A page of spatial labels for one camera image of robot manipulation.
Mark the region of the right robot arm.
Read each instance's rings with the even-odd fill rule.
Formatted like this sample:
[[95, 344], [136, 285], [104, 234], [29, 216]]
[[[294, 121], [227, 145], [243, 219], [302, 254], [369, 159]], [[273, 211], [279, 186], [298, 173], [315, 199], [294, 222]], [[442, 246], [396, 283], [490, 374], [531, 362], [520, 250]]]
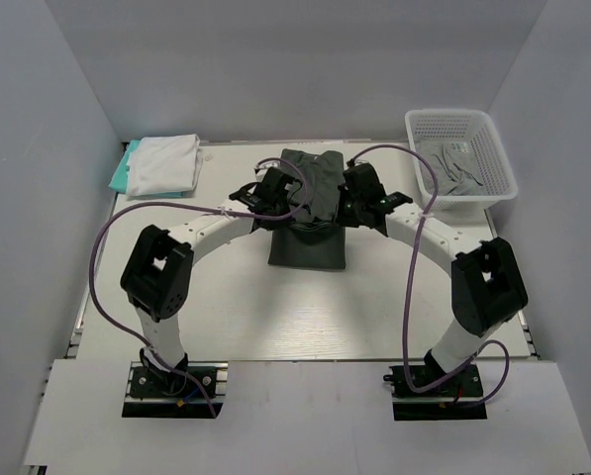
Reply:
[[453, 321], [425, 356], [427, 386], [448, 394], [461, 381], [458, 367], [529, 303], [515, 253], [500, 237], [470, 237], [430, 216], [408, 196], [386, 193], [368, 163], [349, 167], [344, 181], [338, 224], [368, 227], [415, 247], [450, 278]]

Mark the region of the dark grey t-shirt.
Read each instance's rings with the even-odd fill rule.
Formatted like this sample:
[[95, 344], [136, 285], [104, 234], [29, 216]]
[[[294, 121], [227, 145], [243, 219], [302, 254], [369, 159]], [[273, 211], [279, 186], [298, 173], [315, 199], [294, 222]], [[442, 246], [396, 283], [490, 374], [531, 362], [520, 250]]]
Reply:
[[345, 229], [335, 223], [344, 181], [344, 156], [335, 150], [312, 154], [285, 148], [280, 168], [299, 170], [306, 183], [295, 182], [288, 193], [293, 221], [272, 232], [268, 263], [289, 268], [345, 269]]

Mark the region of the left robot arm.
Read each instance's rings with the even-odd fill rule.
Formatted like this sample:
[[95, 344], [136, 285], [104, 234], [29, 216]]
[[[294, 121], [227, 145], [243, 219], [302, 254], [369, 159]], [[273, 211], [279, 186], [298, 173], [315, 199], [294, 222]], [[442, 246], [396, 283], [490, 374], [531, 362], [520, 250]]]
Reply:
[[187, 300], [193, 266], [203, 257], [259, 228], [289, 225], [305, 206], [292, 203], [296, 187], [309, 186], [300, 171], [290, 175], [278, 167], [260, 171], [261, 180], [230, 194], [216, 210], [182, 225], [145, 227], [133, 248], [120, 285], [135, 307], [143, 328], [142, 364], [153, 372], [153, 383], [164, 394], [175, 395], [187, 383], [187, 354], [180, 340], [178, 313]]

